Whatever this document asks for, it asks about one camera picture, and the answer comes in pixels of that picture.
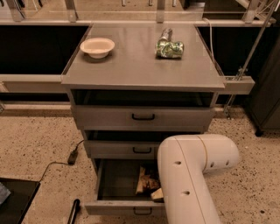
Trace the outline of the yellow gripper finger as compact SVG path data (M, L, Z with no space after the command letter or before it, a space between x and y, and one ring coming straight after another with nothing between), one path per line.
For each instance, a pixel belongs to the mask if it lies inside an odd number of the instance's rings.
M158 188L155 192L153 192L150 197L154 202L162 203L164 201L164 195L161 188Z

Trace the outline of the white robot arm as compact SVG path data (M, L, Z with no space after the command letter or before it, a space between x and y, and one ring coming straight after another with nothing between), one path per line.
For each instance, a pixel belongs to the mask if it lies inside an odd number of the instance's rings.
M158 148L157 168L168 224L221 224L204 174L238 162L238 147L226 136L167 137Z

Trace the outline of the black robot base panel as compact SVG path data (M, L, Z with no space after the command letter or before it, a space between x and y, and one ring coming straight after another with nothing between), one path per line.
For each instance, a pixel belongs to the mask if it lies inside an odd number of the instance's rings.
M10 195L0 206L0 224L21 224L40 187L38 181L0 178Z

